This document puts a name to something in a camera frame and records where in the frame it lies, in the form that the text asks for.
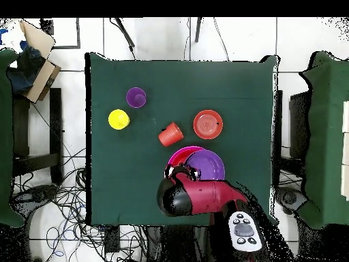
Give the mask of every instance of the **blue cloth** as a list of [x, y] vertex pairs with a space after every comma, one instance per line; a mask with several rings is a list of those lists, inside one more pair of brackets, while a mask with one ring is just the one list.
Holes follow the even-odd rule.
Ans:
[[4, 34], [4, 33], [6, 33], [6, 32], [8, 32], [7, 29], [4, 29], [4, 28], [3, 28], [3, 29], [0, 29], [0, 45], [2, 45], [2, 43], [3, 43], [3, 42], [1, 41], [1, 35]]
[[19, 54], [17, 68], [8, 68], [7, 77], [11, 81], [12, 91], [17, 94], [26, 93], [32, 88], [36, 76], [45, 63], [38, 49], [29, 45]]
[[25, 49], [26, 49], [26, 47], [28, 46], [28, 44], [27, 44], [27, 41], [21, 41], [20, 43], [19, 43], [19, 45], [20, 45], [20, 48], [24, 51]]

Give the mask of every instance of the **robotic arm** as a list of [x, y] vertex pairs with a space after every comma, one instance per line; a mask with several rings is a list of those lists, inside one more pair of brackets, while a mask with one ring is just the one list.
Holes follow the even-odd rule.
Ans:
[[189, 216], [215, 213], [223, 210], [227, 203], [234, 201], [236, 211], [229, 217], [228, 226], [232, 247], [256, 261], [263, 255], [263, 261], [273, 259], [290, 261], [292, 253], [283, 237], [268, 220], [256, 198], [246, 196], [227, 181], [198, 180], [198, 172], [190, 166], [170, 165], [157, 191], [157, 204], [167, 216]]

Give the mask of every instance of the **purple cup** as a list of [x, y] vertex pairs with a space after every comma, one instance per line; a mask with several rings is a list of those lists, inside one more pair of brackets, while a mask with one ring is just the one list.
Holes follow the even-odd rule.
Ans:
[[185, 163], [200, 170], [201, 180], [224, 180], [226, 177], [221, 158], [208, 149], [192, 153]]
[[133, 108], [140, 108], [147, 102], [147, 97], [143, 89], [133, 87], [127, 92], [126, 101]]

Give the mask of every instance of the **cup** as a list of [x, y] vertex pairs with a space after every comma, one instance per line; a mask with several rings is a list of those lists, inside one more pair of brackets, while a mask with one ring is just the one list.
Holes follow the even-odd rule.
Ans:
[[175, 123], [171, 123], [164, 131], [159, 134], [160, 143], [165, 147], [176, 143], [182, 138], [184, 138], [183, 133]]
[[116, 109], [109, 114], [108, 122], [113, 129], [122, 130], [128, 126], [130, 118], [123, 110]]
[[133, 87], [127, 92], [126, 101], [131, 107], [140, 108], [147, 102], [147, 97], [143, 89]]

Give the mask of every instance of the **tile floor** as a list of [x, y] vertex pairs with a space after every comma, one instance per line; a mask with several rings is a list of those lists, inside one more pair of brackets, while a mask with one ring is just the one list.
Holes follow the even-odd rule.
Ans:
[[[282, 145], [283, 155], [288, 155], [290, 129], [288, 101], [292, 94], [307, 90], [305, 81], [298, 72], [307, 69], [311, 54], [317, 50], [327, 50], [336, 57], [349, 57], [348, 20], [340, 18], [216, 18], [220, 33], [225, 42], [231, 61], [260, 61], [265, 55], [279, 55], [281, 62], [278, 70], [278, 88], [284, 91]], [[38, 27], [38, 19], [26, 19]], [[74, 19], [54, 18], [57, 45], [76, 45]], [[185, 41], [189, 35], [188, 17], [174, 18], [125, 18], [123, 24], [136, 47], [137, 59], [189, 59], [189, 43], [185, 50]], [[108, 18], [80, 18], [80, 49], [53, 50], [49, 59], [62, 67], [53, 87], [62, 89], [63, 98], [63, 140], [65, 161], [70, 155], [86, 147], [85, 140], [85, 79], [84, 53], [101, 53], [109, 59], [133, 59], [127, 42], [117, 27], [110, 24]], [[194, 42], [196, 18], [192, 18], [192, 53], [193, 61], [225, 61], [226, 56], [220, 38], [215, 30], [213, 18], [202, 21], [199, 43]], [[49, 118], [49, 97], [36, 104], [43, 117]], [[48, 153], [49, 128], [37, 111], [30, 109], [31, 154]], [[65, 165], [65, 172], [85, 166], [85, 150]], [[22, 176], [22, 181], [29, 175]], [[34, 173], [30, 186], [49, 184], [49, 170]], [[73, 186], [74, 178], [68, 178], [64, 186]], [[279, 228], [293, 252], [298, 248], [297, 225], [292, 216], [283, 213], [275, 204], [275, 217]], [[30, 230], [33, 256], [46, 260], [52, 249], [46, 243], [46, 233], [51, 227], [62, 227], [63, 216], [55, 205], [47, 204], [36, 211]], [[127, 233], [130, 227], [123, 227]], [[49, 245], [57, 235], [54, 230], [48, 232]], [[125, 236], [125, 243], [131, 239]], [[58, 245], [57, 250], [65, 252], [63, 256], [54, 255], [49, 262], [67, 262], [78, 246], [78, 240], [71, 240], [67, 235]], [[103, 262], [93, 248], [79, 246], [70, 262]]]

